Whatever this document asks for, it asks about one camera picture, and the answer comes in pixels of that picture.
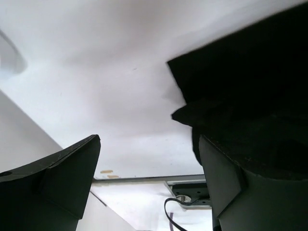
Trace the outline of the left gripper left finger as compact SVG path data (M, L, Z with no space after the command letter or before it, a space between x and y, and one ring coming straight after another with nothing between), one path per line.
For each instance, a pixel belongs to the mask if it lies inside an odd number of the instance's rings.
M100 155L98 135L0 174L2 231L74 231Z

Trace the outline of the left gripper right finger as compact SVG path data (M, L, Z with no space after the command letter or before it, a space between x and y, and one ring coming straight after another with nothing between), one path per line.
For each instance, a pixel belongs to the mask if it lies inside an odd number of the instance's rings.
M199 141L214 216L223 231L305 231L308 228L308 149L294 140L269 163L228 156Z

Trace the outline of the black trousers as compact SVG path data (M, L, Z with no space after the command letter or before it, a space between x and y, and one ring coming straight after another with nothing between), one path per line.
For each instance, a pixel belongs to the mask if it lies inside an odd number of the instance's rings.
M308 177L308 5L276 13L167 65L185 105L172 119L246 167Z

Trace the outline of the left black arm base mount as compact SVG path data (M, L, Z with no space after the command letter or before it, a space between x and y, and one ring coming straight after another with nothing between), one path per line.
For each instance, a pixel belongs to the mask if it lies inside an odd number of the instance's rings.
M167 182L174 198L182 201L184 209L210 209L211 200L207 183L203 181Z

